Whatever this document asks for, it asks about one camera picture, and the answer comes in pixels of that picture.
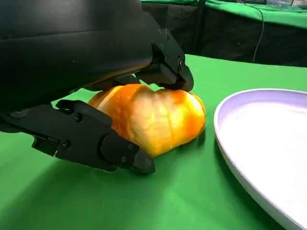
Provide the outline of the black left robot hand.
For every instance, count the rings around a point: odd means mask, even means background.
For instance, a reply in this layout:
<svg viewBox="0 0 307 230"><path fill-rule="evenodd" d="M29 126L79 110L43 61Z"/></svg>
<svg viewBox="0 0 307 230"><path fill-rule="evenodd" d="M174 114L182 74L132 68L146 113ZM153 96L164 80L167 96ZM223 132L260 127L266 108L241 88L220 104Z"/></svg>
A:
<svg viewBox="0 0 307 230"><path fill-rule="evenodd" d="M1 132L31 135L34 149L58 159L152 174L153 159L120 137L108 115L65 98L140 81L194 86L183 50L140 1L1 1Z"/></svg>

